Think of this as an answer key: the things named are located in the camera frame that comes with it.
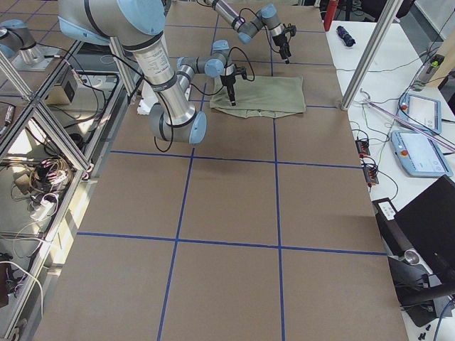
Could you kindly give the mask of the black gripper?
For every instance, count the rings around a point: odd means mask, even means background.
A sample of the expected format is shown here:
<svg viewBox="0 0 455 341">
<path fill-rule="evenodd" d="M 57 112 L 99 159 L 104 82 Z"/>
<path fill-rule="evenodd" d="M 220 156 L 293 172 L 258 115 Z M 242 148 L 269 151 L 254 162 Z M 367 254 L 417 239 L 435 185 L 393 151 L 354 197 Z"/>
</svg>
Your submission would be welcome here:
<svg viewBox="0 0 455 341">
<path fill-rule="evenodd" d="M 290 40 L 296 35 L 296 26 L 293 24 L 279 24 L 277 27 L 272 29 L 272 40 L 275 46 L 278 48 L 280 57 L 286 64 L 289 64 L 289 58 L 291 57 L 290 51 Z"/>
<path fill-rule="evenodd" d="M 240 75 L 244 80 L 247 78 L 247 71 L 245 67 L 238 67 L 236 64 L 228 65 L 221 73 L 220 80 L 223 86 L 226 87 L 230 104 L 236 105 L 234 84 L 235 77 Z"/>
</svg>

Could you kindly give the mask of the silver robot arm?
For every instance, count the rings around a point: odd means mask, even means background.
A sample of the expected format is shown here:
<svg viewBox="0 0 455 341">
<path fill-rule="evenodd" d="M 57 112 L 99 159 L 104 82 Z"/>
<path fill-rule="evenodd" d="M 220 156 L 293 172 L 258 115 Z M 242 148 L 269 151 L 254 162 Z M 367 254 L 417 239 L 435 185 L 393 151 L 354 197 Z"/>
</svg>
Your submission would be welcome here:
<svg viewBox="0 0 455 341">
<path fill-rule="evenodd" d="M 236 76 L 246 75 L 244 68 L 232 62 L 224 40 L 213 44 L 211 56 L 181 58 L 174 70 L 162 43 L 166 17 L 161 1 L 59 1 L 58 10 L 60 29 L 66 36 L 94 45 L 109 45 L 117 38 L 133 54 L 158 97 L 149 115 L 156 139 L 189 144 L 204 139 L 206 115 L 185 96 L 194 75 L 219 77 L 231 97 Z"/>
<path fill-rule="evenodd" d="M 290 40 L 296 35 L 296 26 L 291 23 L 285 25 L 274 4 L 267 4 L 257 11 L 243 8 L 239 12 L 236 12 L 226 1 L 208 0 L 203 1 L 203 5 L 216 11 L 245 45 L 249 44 L 261 30 L 265 30 L 275 46 L 271 49 L 278 53 L 286 64 L 290 63 Z"/>
</svg>

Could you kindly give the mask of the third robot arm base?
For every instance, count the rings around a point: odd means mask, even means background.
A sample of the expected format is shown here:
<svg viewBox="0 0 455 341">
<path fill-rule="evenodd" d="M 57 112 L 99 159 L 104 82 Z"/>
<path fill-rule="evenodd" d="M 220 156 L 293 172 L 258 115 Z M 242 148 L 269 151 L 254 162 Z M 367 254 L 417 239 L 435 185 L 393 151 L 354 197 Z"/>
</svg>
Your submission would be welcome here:
<svg viewBox="0 0 455 341">
<path fill-rule="evenodd" d="M 40 46 L 19 19 L 1 22 L 1 52 L 17 70 L 43 72 L 60 55 L 59 48 Z"/>
</svg>

